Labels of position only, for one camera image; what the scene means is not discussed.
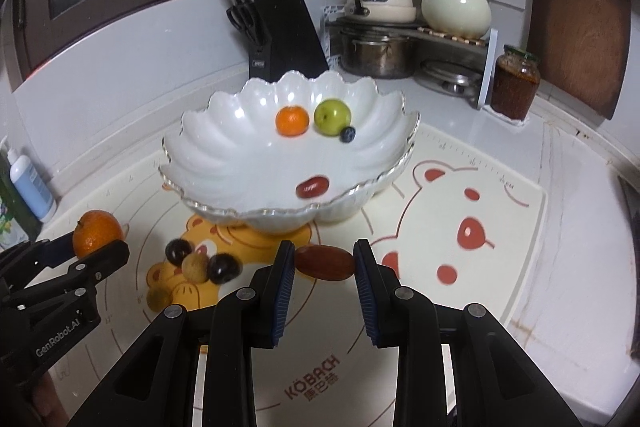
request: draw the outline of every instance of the cartoon bear print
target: cartoon bear print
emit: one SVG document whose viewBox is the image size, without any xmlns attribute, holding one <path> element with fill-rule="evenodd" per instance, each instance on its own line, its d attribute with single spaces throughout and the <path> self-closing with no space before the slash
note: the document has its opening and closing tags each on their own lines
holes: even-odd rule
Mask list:
<svg viewBox="0 0 640 427">
<path fill-rule="evenodd" d="M 294 232 L 267 235 L 246 226 L 224 227 L 214 225 L 200 216 L 191 216 L 181 238 L 188 241 L 194 252 L 209 257 L 217 253 L 230 253 L 242 264 L 242 273 L 223 285 L 210 281 L 194 284 L 185 279 L 182 270 L 169 261 L 154 264 L 146 274 L 149 288 L 162 285 L 171 292 L 173 304 L 181 304 L 189 311 L 213 306 L 228 293 L 248 285 L 254 272 L 273 263 L 281 241 L 291 241 L 296 248 L 311 240 L 311 226 L 305 225 Z"/>
<path fill-rule="evenodd" d="M 509 214 L 528 205 L 496 190 L 496 180 L 472 166 L 425 160 L 415 166 L 413 178 L 417 190 L 407 198 L 396 233 L 375 239 L 372 249 L 403 284 L 434 301 L 464 306 L 467 302 L 449 296 L 455 288 L 473 291 L 480 280 L 495 280 L 505 253 L 501 239 L 507 248 L 513 244 L 513 234 L 504 233 Z"/>
</svg>

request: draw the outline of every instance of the scalloped bowl rim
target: scalloped bowl rim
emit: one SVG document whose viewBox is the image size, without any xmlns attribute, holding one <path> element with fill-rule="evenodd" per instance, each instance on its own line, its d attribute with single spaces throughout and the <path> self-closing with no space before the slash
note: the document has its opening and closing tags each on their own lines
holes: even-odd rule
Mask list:
<svg viewBox="0 0 640 427">
<path fill-rule="evenodd" d="M 342 77 L 342 75 L 340 73 L 338 73 L 337 71 L 332 71 L 332 70 L 328 70 L 325 71 L 324 73 L 322 73 L 320 76 L 318 76 L 317 78 L 307 78 L 304 74 L 300 73 L 299 71 L 287 71 L 287 73 L 285 74 L 297 74 L 300 77 L 304 78 L 307 82 L 315 82 L 316 80 L 320 79 L 324 74 L 327 73 L 334 73 L 338 76 L 338 78 L 340 79 L 341 82 L 343 82 L 344 84 L 348 84 L 348 82 L 344 81 L 344 78 Z M 308 205 L 305 206 L 300 206 L 297 208 L 256 208 L 256 209 L 252 209 L 252 210 L 246 210 L 246 211 L 238 211 L 234 208 L 218 208 L 215 206 L 210 206 L 209 204 L 205 204 L 205 203 L 200 203 L 199 201 L 193 200 L 192 198 L 188 198 L 187 196 L 185 196 L 185 191 L 182 187 L 180 187 L 180 185 L 175 184 L 173 181 L 171 181 L 171 179 L 169 179 L 164 172 L 162 172 L 162 166 L 158 167 L 158 171 L 160 172 L 162 179 L 164 180 L 164 183 L 171 188 L 171 190 L 175 191 L 179 196 L 180 199 L 182 200 L 183 203 L 185 203 L 187 206 L 194 208 L 195 210 L 199 210 L 201 212 L 206 212 L 207 214 L 211 215 L 211 216 L 218 216 L 218 217 L 231 217 L 234 219 L 238 219 L 239 221 L 245 221 L 247 219 L 254 219 L 255 217 L 263 217 L 263 216 L 297 216 L 297 215 L 302 215 L 302 214 L 306 214 L 308 212 L 311 211 L 315 211 L 315 210 L 322 210 L 324 208 L 329 208 L 331 206 L 333 206 L 335 203 L 339 202 L 340 200 L 343 200 L 344 198 L 347 198 L 353 194 L 355 194 L 356 192 L 363 190 L 364 188 L 368 188 L 371 185 L 376 185 L 378 183 L 380 183 L 384 178 L 390 176 L 391 174 L 393 174 L 393 172 L 396 171 L 396 169 L 398 169 L 399 167 L 402 166 L 402 164 L 404 164 L 407 159 L 412 155 L 413 151 L 414 151 L 414 146 L 415 146 L 415 134 L 418 131 L 418 127 L 420 126 L 420 112 L 419 111 L 411 111 L 411 113 L 407 114 L 407 112 L 405 111 L 405 96 L 404 96 L 404 92 L 402 92 L 401 90 L 396 90 L 396 91 L 392 91 L 390 93 L 387 93 L 386 95 L 382 95 L 380 94 L 380 90 L 378 89 L 378 84 L 376 83 L 376 81 L 370 77 L 370 76 L 363 76 L 361 77 L 359 80 L 371 80 L 371 82 L 373 83 L 373 86 L 376 89 L 376 94 L 378 96 L 388 96 L 390 94 L 392 94 L 393 92 L 399 92 L 401 99 L 402 99 L 402 107 L 401 107 L 401 112 L 403 116 L 410 116 L 412 114 L 415 114 L 416 118 L 415 118 L 415 125 L 414 128 L 412 129 L 411 133 L 409 133 L 409 136 L 406 138 L 406 143 L 409 144 L 409 147 L 407 147 L 406 151 L 402 154 L 402 156 L 400 156 L 400 158 L 398 159 L 398 161 L 396 161 L 390 168 L 386 169 L 385 171 L 382 171 L 378 176 L 376 176 L 375 178 L 370 178 L 369 180 L 365 180 L 363 182 L 360 182 L 356 185 L 353 185 L 353 187 L 348 188 L 347 190 L 345 190 L 344 192 L 338 194 L 335 198 L 332 198 L 329 201 L 323 201 L 321 203 L 309 203 Z M 273 83 L 267 82 L 266 80 L 263 80 L 261 78 L 250 78 L 248 81 L 246 81 L 246 83 L 244 83 L 244 86 L 242 86 L 242 89 L 239 92 L 236 93 L 227 93 L 224 92 L 225 94 L 229 95 L 230 98 L 235 98 L 238 97 L 247 87 L 247 85 L 249 84 L 249 81 L 253 81 L 253 83 L 255 84 L 256 82 L 259 82 L 261 84 L 264 84 L 265 86 L 271 86 L 273 85 Z M 185 111 L 182 116 L 180 117 L 180 134 L 182 134 L 183 132 L 183 126 L 182 126 L 182 120 L 184 119 L 184 115 L 187 114 L 188 112 L 203 112 L 209 109 L 209 106 L 211 104 L 211 100 L 213 99 L 214 94 L 211 95 L 211 97 L 209 97 L 209 102 L 207 103 L 207 107 L 199 110 L 199 111 L 194 111 L 194 110 L 187 110 Z M 171 156 L 169 156 L 169 153 L 164 145 L 164 137 L 162 138 L 162 150 L 164 151 L 164 155 L 167 157 L 167 159 L 169 160 L 169 163 L 171 163 Z"/>
</svg>

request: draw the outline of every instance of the green plum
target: green plum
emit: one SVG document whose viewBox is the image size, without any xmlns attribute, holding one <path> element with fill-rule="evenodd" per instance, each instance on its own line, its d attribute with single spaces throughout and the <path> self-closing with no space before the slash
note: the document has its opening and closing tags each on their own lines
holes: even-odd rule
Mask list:
<svg viewBox="0 0 640 427">
<path fill-rule="evenodd" d="M 316 107 L 314 122 L 325 136 L 338 136 L 351 124 L 351 109 L 342 100 L 329 98 Z"/>
</svg>

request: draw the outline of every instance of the yellow bear print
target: yellow bear print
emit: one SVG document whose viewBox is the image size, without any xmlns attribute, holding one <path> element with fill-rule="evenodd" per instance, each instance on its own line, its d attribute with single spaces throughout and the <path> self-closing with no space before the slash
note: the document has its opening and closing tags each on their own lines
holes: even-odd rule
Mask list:
<svg viewBox="0 0 640 427">
<path fill-rule="evenodd" d="M 281 241 L 291 241 L 296 248 L 307 245 L 311 241 L 311 226 L 305 225 L 282 235 L 268 235 L 244 225 L 214 225 L 194 215 L 188 220 L 187 230 L 181 238 L 190 243 L 192 251 L 209 257 L 217 253 L 232 254 L 242 264 L 242 270 L 250 271 L 252 275 L 257 268 L 273 263 Z M 171 292 L 172 304 L 181 304 L 189 311 L 213 306 L 219 300 L 220 285 L 210 281 L 188 282 L 182 270 L 169 261 L 154 264 L 146 274 L 146 284 L 149 288 L 166 288 Z"/>
</svg>

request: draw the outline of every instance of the knife block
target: knife block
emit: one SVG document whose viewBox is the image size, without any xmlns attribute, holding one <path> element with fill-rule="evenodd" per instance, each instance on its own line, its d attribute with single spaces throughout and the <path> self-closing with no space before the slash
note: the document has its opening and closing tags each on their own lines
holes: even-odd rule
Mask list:
<svg viewBox="0 0 640 427">
<path fill-rule="evenodd" d="M 294 70 L 315 78 L 329 69 L 304 0 L 254 0 L 263 45 L 248 42 L 249 75 L 277 82 Z"/>
</svg>

